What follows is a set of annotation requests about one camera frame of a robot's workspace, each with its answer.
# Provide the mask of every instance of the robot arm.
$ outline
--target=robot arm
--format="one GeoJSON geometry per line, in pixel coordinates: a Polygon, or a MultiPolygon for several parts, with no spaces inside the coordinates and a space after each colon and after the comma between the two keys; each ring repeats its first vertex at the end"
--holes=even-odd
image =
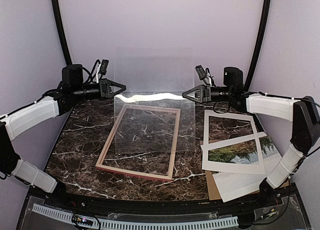
{"type": "MultiPolygon", "coordinates": [[[[212,78],[209,70],[204,71],[200,65],[196,67],[196,71],[201,80],[206,77],[212,78]]],[[[310,96],[294,99],[261,92],[245,93],[243,73],[238,68],[226,67],[223,83],[224,87],[216,87],[211,84],[199,85],[184,92],[182,96],[198,103],[228,101],[231,107],[240,112],[264,114],[292,122],[289,149],[275,169],[260,184],[258,203],[263,205],[267,197],[274,193],[274,189],[280,187],[291,174],[296,172],[309,150],[319,139],[319,113],[310,96]]]]}
{"type": "MultiPolygon", "coordinates": [[[[97,73],[103,76],[107,72],[107,65],[108,61],[103,60],[97,73]]],[[[56,179],[21,159],[11,141],[37,124],[69,112],[79,101],[113,98],[126,88],[106,78],[97,79],[96,83],[83,81],[82,65],[68,65],[62,69],[62,82],[58,89],[47,91],[39,101],[25,108],[0,116],[0,172],[5,174],[2,179],[13,175],[45,192],[52,193],[55,190],[58,183],[56,179]]]]}

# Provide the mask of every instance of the clear acrylic sheet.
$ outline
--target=clear acrylic sheet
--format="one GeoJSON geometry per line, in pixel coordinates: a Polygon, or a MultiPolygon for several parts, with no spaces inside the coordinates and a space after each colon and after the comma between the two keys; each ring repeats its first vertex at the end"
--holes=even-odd
{"type": "MultiPolygon", "coordinates": [[[[195,103],[183,99],[181,93],[124,93],[114,99],[115,118],[126,103],[180,110],[175,152],[195,149],[195,103]]],[[[115,152],[169,154],[173,147],[176,117],[175,113],[161,110],[127,109],[115,133],[115,152]]]]}
{"type": "Polygon", "coordinates": [[[185,92],[195,85],[192,48],[116,48],[114,80],[127,92],[185,92]]]}

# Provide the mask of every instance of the white cable tray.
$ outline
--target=white cable tray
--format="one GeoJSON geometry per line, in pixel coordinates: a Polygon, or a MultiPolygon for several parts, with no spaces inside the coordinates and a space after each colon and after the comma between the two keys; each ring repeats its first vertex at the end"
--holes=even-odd
{"type": "MultiPolygon", "coordinates": [[[[43,216],[55,219],[60,222],[67,224],[73,224],[71,222],[72,213],[70,211],[65,212],[65,210],[56,210],[48,206],[43,206],[39,204],[33,205],[33,212],[41,214],[43,216]]],[[[85,216],[87,219],[93,221],[93,225],[90,229],[98,229],[99,225],[95,218],[85,216]]],[[[101,223],[101,230],[216,230],[225,229],[238,226],[238,218],[230,217],[225,219],[216,219],[200,222],[190,222],[190,223],[132,223],[132,222],[120,222],[106,219],[99,219],[101,223]]]]}

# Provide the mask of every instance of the zip tie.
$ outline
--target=zip tie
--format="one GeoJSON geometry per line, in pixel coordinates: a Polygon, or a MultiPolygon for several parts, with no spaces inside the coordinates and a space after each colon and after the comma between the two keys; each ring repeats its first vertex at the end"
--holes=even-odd
{"type": "Polygon", "coordinates": [[[290,170],[288,170],[281,161],[280,161],[280,164],[282,165],[282,167],[283,167],[289,174],[295,174],[295,173],[291,172],[290,170]]]}

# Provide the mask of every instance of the white paper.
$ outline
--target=white paper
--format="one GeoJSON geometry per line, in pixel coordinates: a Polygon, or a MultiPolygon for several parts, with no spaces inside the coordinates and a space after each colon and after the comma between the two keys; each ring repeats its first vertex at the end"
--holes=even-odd
{"type": "Polygon", "coordinates": [[[266,174],[261,145],[259,141],[259,137],[263,137],[263,136],[266,136],[266,134],[263,132],[261,133],[257,132],[254,119],[250,115],[231,114],[231,113],[217,114],[212,110],[205,110],[204,111],[203,145],[201,146],[202,169],[215,171],[215,172],[227,172],[227,173],[261,174],[261,175],[266,174]],[[209,116],[250,121],[253,134],[209,144],[209,116]],[[214,162],[214,161],[208,160],[210,150],[223,148],[226,146],[246,142],[249,140],[255,140],[257,156],[258,156],[257,164],[235,164],[235,163],[214,162]]]}
{"type": "Polygon", "coordinates": [[[214,181],[223,202],[237,199],[259,190],[259,185],[262,180],[272,172],[281,158],[278,150],[273,145],[273,150],[268,148],[268,153],[263,154],[265,175],[235,173],[213,174],[214,181]]]}

